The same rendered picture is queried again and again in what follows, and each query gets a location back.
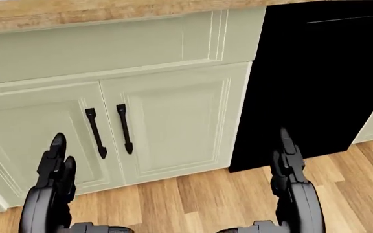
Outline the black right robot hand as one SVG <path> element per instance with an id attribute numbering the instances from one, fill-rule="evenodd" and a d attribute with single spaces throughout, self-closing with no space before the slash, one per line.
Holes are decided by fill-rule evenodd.
<path id="1" fill-rule="evenodd" d="M 304 175 L 303 156 L 286 128 L 280 128 L 270 167 L 272 192 L 278 197 L 275 213 L 279 225 L 289 227 L 289 233 L 326 233 L 317 191 Z"/>

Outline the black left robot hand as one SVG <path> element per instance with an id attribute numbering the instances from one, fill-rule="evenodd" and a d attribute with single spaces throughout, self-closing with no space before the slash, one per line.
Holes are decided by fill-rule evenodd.
<path id="1" fill-rule="evenodd" d="M 69 203 L 74 199 L 76 161 L 66 157 L 67 141 L 57 133 L 38 165 L 38 179 L 27 194 L 19 222 L 19 233 L 58 233 L 69 228 Z"/>

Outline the pale green cabinet door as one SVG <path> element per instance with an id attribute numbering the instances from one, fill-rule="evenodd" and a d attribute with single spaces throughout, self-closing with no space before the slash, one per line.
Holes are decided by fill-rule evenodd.
<path id="1" fill-rule="evenodd" d="M 107 148 L 102 159 L 85 109 L 94 108 Z M 0 93 L 0 195 L 7 207 L 24 203 L 35 185 L 41 156 L 54 136 L 67 139 L 66 154 L 75 158 L 78 194 L 124 184 L 102 92 L 98 83 L 61 85 Z"/>
<path id="2" fill-rule="evenodd" d="M 250 70 L 243 62 L 102 81 L 126 184 L 227 168 Z M 126 105 L 131 155 L 117 104 Z"/>

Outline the black dishwasher front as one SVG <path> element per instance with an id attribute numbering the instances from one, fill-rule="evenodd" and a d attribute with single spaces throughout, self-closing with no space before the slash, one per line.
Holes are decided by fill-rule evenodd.
<path id="1" fill-rule="evenodd" d="M 230 172 L 269 165 L 280 129 L 304 158 L 346 151 L 373 112 L 373 0 L 266 8 Z"/>

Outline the pale green false drawer panel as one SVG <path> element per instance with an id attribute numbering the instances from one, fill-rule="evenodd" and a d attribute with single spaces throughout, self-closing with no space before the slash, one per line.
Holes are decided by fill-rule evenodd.
<path id="1" fill-rule="evenodd" d="M 265 7 L 0 33 L 0 83 L 254 59 Z"/>

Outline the light wood countertop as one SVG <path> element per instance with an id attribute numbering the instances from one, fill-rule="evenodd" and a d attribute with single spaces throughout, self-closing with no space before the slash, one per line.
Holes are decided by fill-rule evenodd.
<path id="1" fill-rule="evenodd" d="M 296 0 L 0 0 L 0 32 L 294 3 Z"/>

